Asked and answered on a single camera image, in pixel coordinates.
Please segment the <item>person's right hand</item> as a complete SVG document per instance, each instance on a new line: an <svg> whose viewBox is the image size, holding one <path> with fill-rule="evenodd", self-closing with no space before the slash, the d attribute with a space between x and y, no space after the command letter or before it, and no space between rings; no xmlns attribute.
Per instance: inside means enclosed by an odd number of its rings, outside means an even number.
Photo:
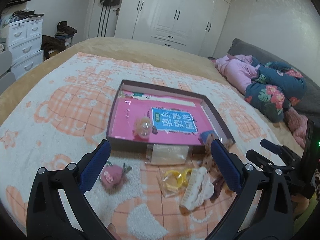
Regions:
<svg viewBox="0 0 320 240"><path fill-rule="evenodd" d="M303 214L309 206L310 200L303 195L298 194L291 196L291 200L296 203L296 207L293 209L293 217L296 218Z"/></svg>

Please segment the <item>person's left hand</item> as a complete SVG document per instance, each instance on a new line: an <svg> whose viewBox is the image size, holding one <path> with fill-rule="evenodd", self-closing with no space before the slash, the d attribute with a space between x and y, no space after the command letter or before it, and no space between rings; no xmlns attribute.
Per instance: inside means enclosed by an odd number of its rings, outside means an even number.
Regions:
<svg viewBox="0 0 320 240"><path fill-rule="evenodd" d="M120 236L116 232L116 227L114 226L114 224L110 223L107 229L114 236L116 240L121 240Z"/></svg>

